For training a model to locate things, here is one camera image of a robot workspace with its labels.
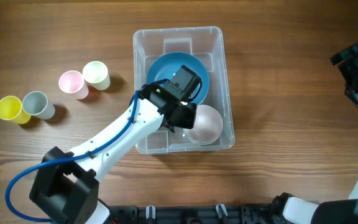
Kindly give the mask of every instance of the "blue plate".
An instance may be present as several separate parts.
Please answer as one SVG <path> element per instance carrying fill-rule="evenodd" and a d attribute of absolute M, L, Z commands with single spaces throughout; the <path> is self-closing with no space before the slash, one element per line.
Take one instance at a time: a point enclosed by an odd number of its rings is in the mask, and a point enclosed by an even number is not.
<path fill-rule="evenodd" d="M 150 67 L 149 72 L 147 73 L 146 83 L 150 84 L 155 81 L 162 80 L 164 78 L 171 79 L 175 72 L 179 68 L 185 65 L 186 67 L 192 69 L 203 82 L 203 86 L 200 90 L 198 96 L 192 101 L 192 103 L 200 104 L 206 97 L 209 90 L 209 75 L 208 71 L 198 58 L 184 52 L 172 52 L 165 54 L 159 57 Z M 195 95 L 198 91 L 198 87 L 193 92 L 191 97 Z"/>

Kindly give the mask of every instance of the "tabletop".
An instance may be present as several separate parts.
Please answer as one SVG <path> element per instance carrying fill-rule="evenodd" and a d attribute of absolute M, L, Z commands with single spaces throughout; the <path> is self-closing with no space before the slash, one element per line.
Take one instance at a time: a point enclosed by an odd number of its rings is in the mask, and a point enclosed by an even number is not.
<path fill-rule="evenodd" d="M 131 149 L 101 184 L 104 202 L 240 205 L 270 202 L 282 192 L 323 202 L 346 199 L 353 189 L 358 109 L 329 58 L 358 42 L 358 1 L 18 2 L 0 4 L 0 99 L 39 90 L 57 113 L 22 126 L 0 120 L 0 223 L 24 222 L 4 202 L 16 174 L 54 146 L 67 151 L 83 143 L 127 108 L 139 29 L 222 30 L 236 143 L 164 155 Z M 91 90 L 82 101 L 60 91 L 62 73 L 93 60 L 108 66 L 107 91 Z M 34 177 L 17 183 L 12 201 L 44 217 L 29 200 Z"/>

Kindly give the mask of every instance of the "cup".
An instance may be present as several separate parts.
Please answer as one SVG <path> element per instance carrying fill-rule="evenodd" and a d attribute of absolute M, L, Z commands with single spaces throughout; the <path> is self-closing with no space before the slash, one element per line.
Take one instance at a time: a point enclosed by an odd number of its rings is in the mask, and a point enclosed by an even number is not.
<path fill-rule="evenodd" d="M 82 100 L 90 92 L 85 84 L 84 77 L 77 71 L 67 71 L 61 75 L 59 87 L 63 92 L 70 94 L 77 100 Z"/>
<path fill-rule="evenodd" d="M 87 63 L 82 70 L 84 79 L 97 90 L 105 90 L 109 88 L 110 76 L 107 66 L 98 61 Z"/>
<path fill-rule="evenodd" d="M 0 100 L 0 118 L 16 124 L 26 124 L 31 115 L 22 107 L 22 102 L 16 96 L 5 96 Z"/>
<path fill-rule="evenodd" d="M 54 105 L 41 91 L 33 91 L 24 97 L 23 110 L 40 119 L 50 119 L 55 114 Z"/>

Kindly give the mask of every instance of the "blue cable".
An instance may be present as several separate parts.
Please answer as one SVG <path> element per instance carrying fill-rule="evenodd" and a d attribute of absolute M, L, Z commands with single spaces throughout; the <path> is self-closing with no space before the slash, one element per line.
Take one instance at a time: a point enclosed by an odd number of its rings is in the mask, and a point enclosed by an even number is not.
<path fill-rule="evenodd" d="M 96 154 L 100 151 L 102 151 L 103 149 L 105 149 L 106 147 L 108 147 L 109 145 L 111 145 L 112 143 L 114 143 L 117 139 L 119 139 L 129 128 L 129 126 L 132 124 L 132 120 L 135 117 L 136 114 L 136 108 L 137 108 L 137 99 L 139 98 L 139 93 L 136 90 L 135 91 L 135 95 L 132 97 L 131 99 L 131 103 L 133 100 L 135 100 L 134 102 L 134 107 L 131 113 L 131 118 L 130 120 L 128 120 L 128 123 L 124 126 L 124 128 L 114 137 L 112 138 L 110 141 L 104 143 L 102 146 L 97 147 L 95 150 L 91 151 L 91 154 Z M 10 209 L 10 211 L 17 215 L 20 218 L 23 218 L 25 220 L 28 221 L 33 221 L 33 222 L 53 222 L 52 219 L 50 218 L 35 218 L 35 217 L 31 217 L 28 215 L 24 215 L 23 213 L 19 212 L 18 210 L 16 210 L 16 208 L 13 207 L 12 202 L 11 202 L 11 190 L 13 188 L 13 186 L 15 185 L 15 183 L 22 177 L 24 177 L 27 174 L 30 174 L 31 172 L 35 171 L 35 170 L 39 170 L 48 166 L 53 166 L 53 165 L 57 165 L 57 164 L 63 164 L 66 162 L 72 162 L 72 161 L 76 161 L 79 159 L 85 159 L 87 157 L 89 157 L 89 154 L 83 154 L 80 156 L 74 156 L 74 157 L 68 157 L 68 158 L 64 158 L 64 159 L 55 159 L 52 161 L 48 161 L 48 162 L 43 162 L 41 164 L 35 165 L 33 167 L 28 168 L 27 170 L 21 172 L 20 174 L 18 174 L 17 176 L 15 176 L 11 182 L 8 184 L 6 191 L 5 191 L 5 202 L 7 207 Z"/>

